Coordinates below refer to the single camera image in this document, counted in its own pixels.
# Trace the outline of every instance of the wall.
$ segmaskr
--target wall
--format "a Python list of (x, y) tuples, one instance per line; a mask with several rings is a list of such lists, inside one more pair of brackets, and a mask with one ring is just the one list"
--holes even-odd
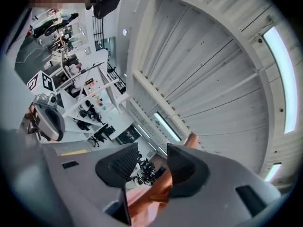
[[(140, 136), (135, 142), (138, 143), (138, 149), (140, 151), (140, 154), (142, 154), (142, 157), (145, 157), (149, 160), (156, 153), (156, 151), (148, 144), (144, 137)], [(152, 152), (152, 155), (150, 157), (147, 156), (149, 152)]]
[(109, 111), (106, 115), (102, 117), (102, 121), (112, 125), (116, 130), (113, 134), (110, 135), (111, 139), (116, 138), (122, 132), (124, 132), (131, 124), (134, 122), (133, 118), (126, 112), (126, 110), (121, 106), (121, 113), (114, 108)]
[(111, 13), (107, 14), (103, 18), (103, 32), (104, 38), (116, 37), (117, 35), (117, 15), (118, 9), (115, 9)]
[(72, 24), (71, 28), (72, 28), (72, 31), (73, 31), (74, 35), (80, 33), (79, 23)]
[(166, 169), (168, 169), (167, 159), (163, 158), (159, 154), (154, 155), (150, 159), (150, 162), (153, 162), (153, 164), (155, 165), (156, 171), (158, 171), (161, 166), (164, 167), (164, 168), (166, 168)]

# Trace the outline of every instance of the white ceiling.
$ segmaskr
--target white ceiling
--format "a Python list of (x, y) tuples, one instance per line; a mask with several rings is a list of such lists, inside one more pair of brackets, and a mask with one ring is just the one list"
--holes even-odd
[[(206, 6), (226, 23), (223, 26), (188, 1)], [(267, 45), (258, 42), (259, 34), (276, 26), (290, 52), (297, 83), (303, 80), (302, 52), (271, 2), (122, 0), (122, 4), (117, 52), (124, 66), (127, 62), (127, 92), (140, 110), (132, 104), (127, 104), (127, 109), (153, 135), (152, 140), (164, 149), (165, 139), (174, 143), (165, 129), (155, 124), (153, 114), (160, 112), (183, 140), (187, 130), (192, 131), (199, 136), (202, 150), (235, 159), (263, 177), (273, 163), (282, 162), (274, 183), (289, 183), (303, 154), (302, 127), (300, 124), (296, 132), (283, 134), (282, 82)], [(269, 24), (268, 15), (273, 24)], [(130, 34), (119, 36), (122, 28)], [(251, 53), (243, 50), (241, 41), (254, 49), (262, 64), (259, 68), (268, 68), (265, 77), (260, 74), (242, 83), (258, 65), (252, 63)], [(264, 79), (270, 85), (267, 89)], [(151, 93), (150, 87), (158, 92)]]

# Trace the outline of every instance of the ceiling light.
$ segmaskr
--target ceiling light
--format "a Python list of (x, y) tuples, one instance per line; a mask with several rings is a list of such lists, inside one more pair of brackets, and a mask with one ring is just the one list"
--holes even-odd
[(265, 182), (270, 182), (272, 179), (273, 179), (273, 177), (276, 175), (276, 173), (278, 172), (278, 170), (280, 169), (280, 167), (282, 166), (282, 163), (275, 163), (272, 167), (271, 167), (271, 169), (270, 169), (270, 171), (269, 171), (269, 173), (268, 173), (268, 175), (267, 175), (267, 177), (265, 178)]
[(138, 126), (139, 126), (139, 128), (147, 135), (147, 137), (150, 138), (150, 136), (145, 132), (145, 130), (142, 129), (142, 127), (141, 127), (140, 125), (138, 125)]
[(155, 150), (155, 151), (157, 151), (156, 149), (155, 149), (155, 147), (154, 146), (152, 146), (152, 144), (150, 143), (150, 142), (148, 142), (149, 144), (150, 144), (150, 146), (151, 147), (153, 147), (153, 149)]
[[(162, 150), (162, 148), (161, 147), (159, 147), (160, 148), (160, 150)], [(164, 150), (162, 150), (162, 152), (167, 156), (167, 154), (165, 153), (165, 151)]]
[(284, 134), (295, 130), (298, 117), (298, 94), (294, 68), (287, 48), (275, 27), (263, 35), (279, 68), (285, 96)]
[[(140, 134), (140, 132), (136, 129), (136, 128), (134, 128), (137, 132), (138, 132), (138, 134)], [(142, 134), (140, 134), (141, 136), (142, 136)]]
[(174, 130), (168, 125), (168, 123), (166, 123), (164, 118), (158, 112), (156, 112), (154, 116), (157, 118), (157, 120), (159, 120), (159, 123), (163, 125), (163, 127), (168, 131), (168, 133), (170, 133), (170, 135), (175, 139), (175, 141), (181, 141), (181, 138), (174, 132)]

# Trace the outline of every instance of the white shelf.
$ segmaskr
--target white shelf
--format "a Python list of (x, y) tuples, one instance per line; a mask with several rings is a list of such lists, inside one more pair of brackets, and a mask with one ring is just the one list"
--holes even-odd
[(86, 138), (87, 137), (84, 135), (84, 133), (66, 131), (64, 133), (64, 136), (61, 141), (47, 141), (46, 138), (41, 136), (40, 143), (41, 144), (59, 144), (59, 143), (66, 143), (66, 142), (83, 141), (83, 140), (86, 140)]
[[(57, 106), (57, 109), (61, 115), (65, 113), (64, 108), (60, 107), (59, 105)], [(78, 126), (77, 123), (71, 118), (71, 117), (66, 117), (64, 118), (65, 122), (65, 131), (72, 131), (72, 132), (79, 132), (79, 133), (94, 133), (94, 130), (91, 126), (89, 126), (89, 131), (86, 130), (81, 130)]]
[[(77, 100), (75, 98), (73, 98), (71, 95), (69, 95), (65, 90), (61, 90), (61, 99), (62, 99), (65, 111), (67, 111), (69, 108), (71, 108), (72, 106), (74, 106), (77, 103)], [(70, 113), (68, 113), (68, 116), (81, 120), (81, 121), (84, 121), (84, 122), (87, 122), (87, 123), (90, 123), (90, 124), (93, 124), (93, 125), (103, 126), (97, 120), (91, 120), (88, 116), (85, 116), (84, 118), (81, 117), (79, 112), (80, 112), (80, 109), (76, 108), (73, 111), (71, 111)]]

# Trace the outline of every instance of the person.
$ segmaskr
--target person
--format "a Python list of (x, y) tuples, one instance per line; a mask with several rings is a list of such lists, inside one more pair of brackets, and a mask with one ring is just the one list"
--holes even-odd
[(111, 73), (111, 72), (114, 72), (114, 71), (115, 71), (115, 69), (116, 69), (116, 67), (114, 67), (114, 68), (111, 68), (111, 69), (107, 69), (107, 73)]
[(79, 71), (81, 70), (81, 66), (82, 66), (81, 63), (78, 63), (77, 65), (72, 64), (72, 65), (70, 66), (71, 74), (74, 76), (74, 75), (76, 75), (77, 73), (79, 73)]

